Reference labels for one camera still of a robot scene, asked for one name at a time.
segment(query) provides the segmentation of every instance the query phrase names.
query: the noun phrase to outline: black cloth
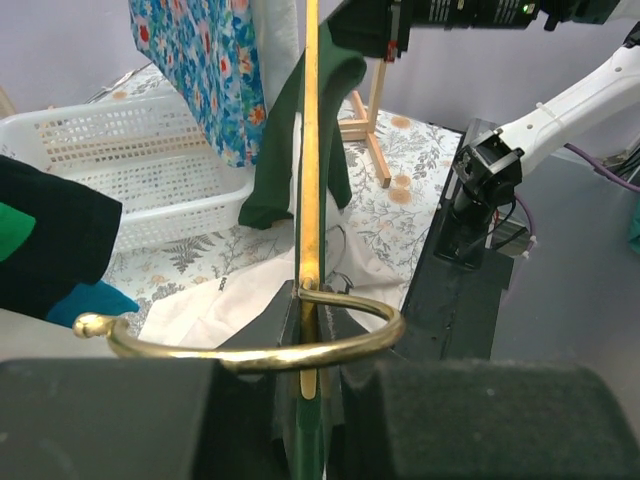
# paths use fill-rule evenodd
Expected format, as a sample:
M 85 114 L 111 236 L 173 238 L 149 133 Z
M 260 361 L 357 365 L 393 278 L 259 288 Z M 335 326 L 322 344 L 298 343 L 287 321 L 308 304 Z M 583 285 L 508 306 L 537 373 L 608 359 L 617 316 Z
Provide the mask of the black cloth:
M 120 202 L 2 155 L 0 202 L 36 219 L 29 238 L 0 263 L 0 308 L 44 319 L 76 284 L 100 281 Z

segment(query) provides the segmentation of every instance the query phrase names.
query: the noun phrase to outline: gray floor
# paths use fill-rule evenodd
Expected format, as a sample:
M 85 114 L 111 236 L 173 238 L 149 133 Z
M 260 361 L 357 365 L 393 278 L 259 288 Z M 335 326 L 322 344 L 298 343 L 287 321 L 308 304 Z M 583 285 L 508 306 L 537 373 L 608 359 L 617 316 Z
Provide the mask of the gray floor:
M 590 367 L 640 437 L 640 255 L 627 243 L 640 197 L 554 157 L 518 191 L 533 211 L 539 244 L 514 268 L 492 359 Z

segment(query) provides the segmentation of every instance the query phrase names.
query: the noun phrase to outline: green sleeve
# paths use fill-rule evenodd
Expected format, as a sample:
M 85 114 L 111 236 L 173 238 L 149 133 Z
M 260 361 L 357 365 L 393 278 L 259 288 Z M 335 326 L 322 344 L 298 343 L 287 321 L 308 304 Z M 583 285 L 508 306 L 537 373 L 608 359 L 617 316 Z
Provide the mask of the green sleeve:
M 9 205 L 0 203 L 0 262 L 22 245 L 36 225 L 36 219 Z

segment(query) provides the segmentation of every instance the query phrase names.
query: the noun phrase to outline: gold hook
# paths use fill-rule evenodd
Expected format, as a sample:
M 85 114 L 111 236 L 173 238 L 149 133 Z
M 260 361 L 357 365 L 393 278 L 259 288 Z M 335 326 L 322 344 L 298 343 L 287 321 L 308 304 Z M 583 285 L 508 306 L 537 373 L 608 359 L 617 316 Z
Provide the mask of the gold hook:
M 81 338 L 106 336 L 111 350 L 120 357 L 213 358 L 220 360 L 229 370 L 240 373 L 304 370 L 345 363 L 393 346 L 404 333 L 404 318 L 398 310 L 385 303 L 304 287 L 300 287 L 298 296 L 316 305 L 370 313 L 387 323 L 373 332 L 335 342 L 259 350 L 191 349 L 145 342 L 127 333 L 129 323 L 126 320 L 93 313 L 78 317 L 73 332 Z

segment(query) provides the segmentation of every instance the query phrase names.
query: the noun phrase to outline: floral fabric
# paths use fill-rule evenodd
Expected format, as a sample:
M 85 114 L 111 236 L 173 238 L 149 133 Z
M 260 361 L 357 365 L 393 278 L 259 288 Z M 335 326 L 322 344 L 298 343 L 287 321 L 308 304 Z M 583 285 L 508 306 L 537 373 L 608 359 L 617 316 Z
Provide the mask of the floral fabric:
M 136 46 L 180 92 L 214 150 L 255 164 L 266 122 L 249 0 L 129 0 Z

